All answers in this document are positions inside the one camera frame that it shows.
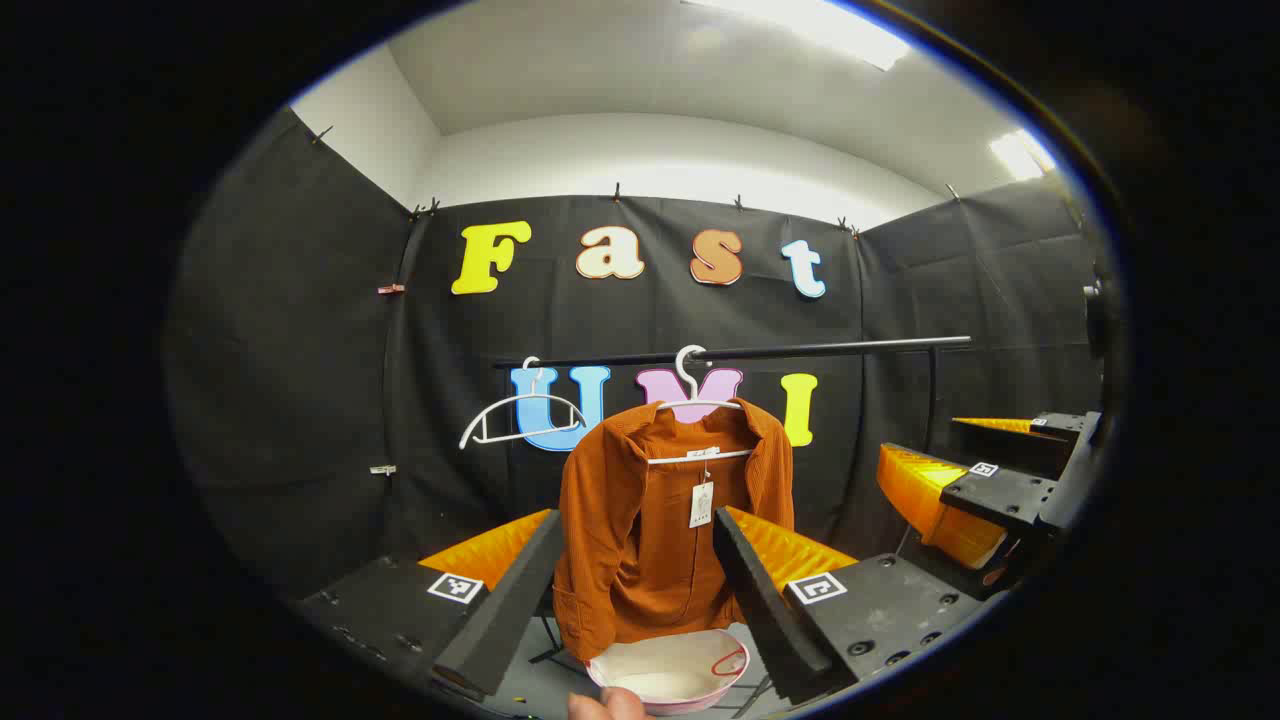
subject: yellow letter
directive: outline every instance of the yellow letter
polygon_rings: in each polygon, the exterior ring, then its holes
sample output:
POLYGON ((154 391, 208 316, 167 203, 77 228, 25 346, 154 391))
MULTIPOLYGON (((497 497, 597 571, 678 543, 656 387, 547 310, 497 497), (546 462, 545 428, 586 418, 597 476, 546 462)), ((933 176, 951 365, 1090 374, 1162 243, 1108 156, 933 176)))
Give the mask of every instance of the yellow letter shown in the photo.
POLYGON ((499 273, 506 273, 516 254, 516 245, 511 241, 529 242, 532 236, 534 231, 524 220, 463 229, 467 249, 462 252, 462 273, 453 281, 453 295, 493 292, 498 287, 498 278, 489 275, 489 264, 493 263, 499 273), (498 245, 494 245, 493 241, 499 238, 498 245))
POLYGON ((586 231, 582 236, 586 250, 577 255, 577 274, 584 278, 617 275, 630 279, 644 272, 636 233, 627 228, 608 225, 586 231), (608 245, 600 242, 608 240, 608 245))
POLYGON ((792 373, 782 377, 782 389, 787 391, 787 419, 782 427, 787 430, 791 447, 804 447, 813 442, 809 432, 809 397, 818 387, 818 378, 809 373, 792 373))

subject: clothing tag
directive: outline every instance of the clothing tag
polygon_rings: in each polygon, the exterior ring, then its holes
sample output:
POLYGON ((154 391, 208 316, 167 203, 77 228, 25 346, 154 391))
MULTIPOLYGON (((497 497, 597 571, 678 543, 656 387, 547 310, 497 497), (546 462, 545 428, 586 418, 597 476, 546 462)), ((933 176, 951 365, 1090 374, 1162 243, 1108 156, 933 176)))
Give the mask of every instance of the clothing tag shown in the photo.
POLYGON ((712 521, 712 488, 716 483, 694 486, 694 506, 689 511, 689 527, 696 528, 712 521))

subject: white wall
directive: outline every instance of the white wall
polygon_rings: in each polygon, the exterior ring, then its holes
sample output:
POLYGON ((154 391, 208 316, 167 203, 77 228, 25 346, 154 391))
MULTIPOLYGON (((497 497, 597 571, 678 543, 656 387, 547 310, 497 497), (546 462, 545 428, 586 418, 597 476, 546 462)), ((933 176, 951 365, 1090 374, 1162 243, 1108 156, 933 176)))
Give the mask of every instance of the white wall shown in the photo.
POLYGON ((547 195, 732 202, 867 229, 943 199, 901 176, 806 140, 657 114, 557 115, 445 136, 413 202, 442 206, 547 195))
POLYGON ((440 140, 431 117, 379 45, 316 83, 291 106, 357 170, 412 209, 431 149, 440 140))

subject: clothes hanger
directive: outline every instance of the clothes hanger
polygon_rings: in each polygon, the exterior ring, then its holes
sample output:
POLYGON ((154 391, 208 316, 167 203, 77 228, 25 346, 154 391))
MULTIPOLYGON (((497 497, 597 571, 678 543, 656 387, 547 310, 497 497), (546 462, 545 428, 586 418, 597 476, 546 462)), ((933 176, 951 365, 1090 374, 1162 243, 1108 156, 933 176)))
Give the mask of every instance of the clothes hanger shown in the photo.
MULTIPOLYGON (((530 355, 529 357, 525 357, 525 361, 520 365, 520 369, 521 370, 527 370, 529 369, 529 364, 530 363, 536 363, 536 361, 538 361, 538 357, 534 357, 532 355, 530 355)), ((530 388, 534 392, 530 392, 527 395, 515 395, 512 397, 504 397, 504 398, 499 400, 498 402, 494 402, 489 407, 485 407, 484 410, 481 410, 480 414, 476 415, 474 420, 471 420, 471 424, 467 425, 467 429, 462 430, 462 439, 458 441, 458 450, 462 450, 462 448, 465 448, 467 446, 467 439, 468 438, 474 439, 474 441, 476 441, 479 443, 488 445, 490 442, 502 442, 502 441, 507 441, 507 439, 520 439, 520 438, 526 438, 526 437, 541 436, 541 434, 547 434, 547 433, 558 433, 561 430, 573 430, 573 429, 577 429, 577 427, 580 424, 585 425, 586 424, 586 415, 582 415, 582 411, 577 409, 577 405, 573 405, 572 402, 564 400, 563 397, 556 396, 556 395, 545 395, 545 393, 538 392, 538 380, 543 379, 543 373, 545 370, 547 370, 547 368, 541 368, 541 366, 538 368, 538 375, 534 378, 534 384, 530 388), (541 430, 532 430, 532 432, 529 432, 529 433, 516 433, 516 434, 511 434, 511 436, 489 437, 489 413, 493 409, 502 407, 503 405, 507 405, 507 404, 511 404, 511 402, 517 402, 517 401, 521 401, 521 400, 531 400, 531 398, 535 398, 535 397, 545 397, 547 400, 558 400, 558 401, 563 402, 564 405, 568 405, 570 406, 568 419, 570 419, 570 423, 572 423, 572 424, 564 425, 563 428, 547 428, 547 429, 541 429, 541 430), (577 416, 582 419, 581 423, 579 423, 577 420, 573 419, 573 413, 577 413, 577 416), (480 424, 480 436, 481 437, 471 437, 471 432, 475 429, 476 423, 480 424)))
MULTIPOLYGON (((714 405, 717 407, 732 407, 735 410, 742 410, 742 406, 737 402, 721 402, 718 400, 698 400, 698 380, 692 375, 685 372, 685 357, 694 351, 705 351, 707 348, 700 345, 686 345, 676 354, 676 374, 681 377, 686 383, 689 383, 689 400, 676 400, 672 402, 663 402, 658 406, 658 410, 667 410, 668 407, 682 407, 685 405, 714 405)), ((710 455, 690 455, 686 457, 654 457, 649 460, 650 465, 667 465, 671 462, 695 462, 698 460, 719 460, 721 457, 741 457, 744 455, 750 455, 755 452, 754 450, 735 450, 732 452, 714 452, 710 455)))

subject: human hand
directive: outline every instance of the human hand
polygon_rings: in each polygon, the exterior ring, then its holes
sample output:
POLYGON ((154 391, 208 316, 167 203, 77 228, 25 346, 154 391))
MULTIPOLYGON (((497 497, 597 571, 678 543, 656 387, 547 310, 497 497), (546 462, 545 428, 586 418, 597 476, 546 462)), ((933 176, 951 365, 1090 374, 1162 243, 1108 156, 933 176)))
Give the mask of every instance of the human hand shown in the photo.
POLYGON ((628 689, 604 688, 600 702, 568 693, 568 720, 654 720, 653 715, 645 714, 640 698, 628 689))

